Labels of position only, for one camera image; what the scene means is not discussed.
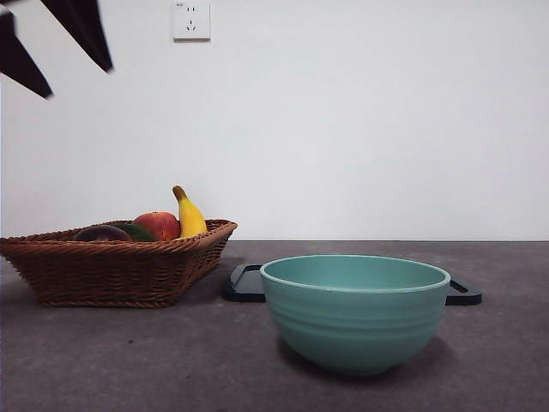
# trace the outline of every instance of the bowl rim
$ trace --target bowl rim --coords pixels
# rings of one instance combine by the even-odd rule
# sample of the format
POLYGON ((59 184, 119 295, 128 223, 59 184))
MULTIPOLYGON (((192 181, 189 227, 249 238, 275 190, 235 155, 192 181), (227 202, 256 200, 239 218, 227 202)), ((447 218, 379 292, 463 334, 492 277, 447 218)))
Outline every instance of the bowl rim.
POLYGON ((314 290, 321 290, 326 292, 345 292, 345 293, 368 293, 368 294, 404 294, 404 293, 410 293, 410 292, 421 292, 425 290, 431 290, 440 288, 450 282, 450 274, 441 268, 438 268, 437 266, 434 266, 432 264, 425 264, 423 262, 418 262, 416 260, 412 259, 405 259, 401 257, 389 257, 389 256, 378 256, 378 255, 359 255, 359 254, 335 254, 335 253, 326 253, 326 254, 313 254, 313 255, 299 255, 299 256, 291 256, 291 257, 283 257, 281 259, 272 260, 270 262, 267 262, 261 266, 259 269, 261 276, 269 279, 270 281, 285 284, 288 286, 294 286, 297 288, 306 288, 306 289, 314 289, 314 290), (324 258, 324 257, 341 257, 341 258, 375 258, 375 259, 381 259, 381 260, 391 260, 391 261, 399 261, 399 262, 406 262, 409 264, 416 264, 418 266, 424 266, 426 268, 433 269, 440 274, 443 275, 443 280, 436 283, 431 283, 429 285, 423 285, 423 286, 414 286, 410 288, 389 288, 389 289, 377 289, 377 288, 339 288, 339 287, 325 287, 325 286, 317 286, 317 285, 310 285, 308 283, 299 283, 299 282, 292 282, 292 281, 286 281, 284 279, 279 279, 278 277, 274 277, 270 274, 268 274, 265 270, 273 265, 277 264, 279 262, 284 262, 288 260, 298 260, 303 258, 324 258))

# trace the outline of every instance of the banana stem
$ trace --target banana stem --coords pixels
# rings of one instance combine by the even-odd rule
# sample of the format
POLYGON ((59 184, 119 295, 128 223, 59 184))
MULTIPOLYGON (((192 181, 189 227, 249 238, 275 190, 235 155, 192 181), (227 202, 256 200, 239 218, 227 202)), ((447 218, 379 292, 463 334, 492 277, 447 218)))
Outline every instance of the banana stem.
POLYGON ((175 185, 172 187, 173 194, 177 200, 183 200, 187 198, 187 194, 183 190, 183 187, 175 185))

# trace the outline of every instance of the dark plum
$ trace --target dark plum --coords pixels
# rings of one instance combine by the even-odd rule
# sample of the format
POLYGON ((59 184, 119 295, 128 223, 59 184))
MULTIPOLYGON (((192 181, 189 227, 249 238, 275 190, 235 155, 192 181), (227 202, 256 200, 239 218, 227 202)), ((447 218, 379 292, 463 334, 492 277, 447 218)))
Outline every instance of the dark plum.
POLYGON ((110 225, 91 226, 82 229, 76 234, 73 240, 91 242, 94 240, 127 240, 131 242, 131 237, 122 229, 110 225))

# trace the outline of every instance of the basket rim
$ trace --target basket rim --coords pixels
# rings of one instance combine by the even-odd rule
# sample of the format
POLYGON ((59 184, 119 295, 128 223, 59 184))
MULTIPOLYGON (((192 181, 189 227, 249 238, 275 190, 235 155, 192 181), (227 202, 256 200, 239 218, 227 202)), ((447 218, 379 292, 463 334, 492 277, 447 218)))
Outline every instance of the basket rim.
POLYGON ((196 242, 200 242, 203 239, 211 238, 218 233, 232 232, 238 226, 237 223, 229 221, 226 219, 207 219, 207 224, 219 224, 218 227, 215 227, 212 230, 208 230, 206 233, 200 233, 195 236, 184 239, 173 239, 173 240, 156 240, 154 242, 135 242, 128 240, 92 240, 92 241, 81 241, 81 240, 55 240, 55 239, 29 239, 37 236, 56 236, 61 233, 68 232, 77 232, 87 227, 93 227, 98 225, 108 225, 114 223, 124 223, 131 222, 129 220, 116 220, 116 221, 106 221, 102 223, 94 223, 85 227, 75 227, 66 230, 60 230, 56 232, 46 232, 46 233, 36 233, 29 234, 25 236, 10 236, 8 238, 0 238, 0 245, 36 245, 36 246, 48 246, 55 245, 57 247, 63 245, 70 247, 71 249, 85 250, 89 247, 108 247, 110 249, 156 249, 158 247, 166 248, 170 245, 174 247, 180 247, 182 245, 193 245, 196 242))

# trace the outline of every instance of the black tray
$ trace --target black tray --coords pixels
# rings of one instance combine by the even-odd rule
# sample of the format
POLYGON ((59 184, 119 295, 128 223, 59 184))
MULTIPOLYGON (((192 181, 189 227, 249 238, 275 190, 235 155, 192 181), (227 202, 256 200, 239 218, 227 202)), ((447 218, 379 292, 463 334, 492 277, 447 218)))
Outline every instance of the black tray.
MULTIPOLYGON (((264 302, 260 264, 241 264, 227 278, 221 295, 233 302, 264 302)), ((446 305, 478 305, 482 293, 469 283, 451 276, 446 305)))

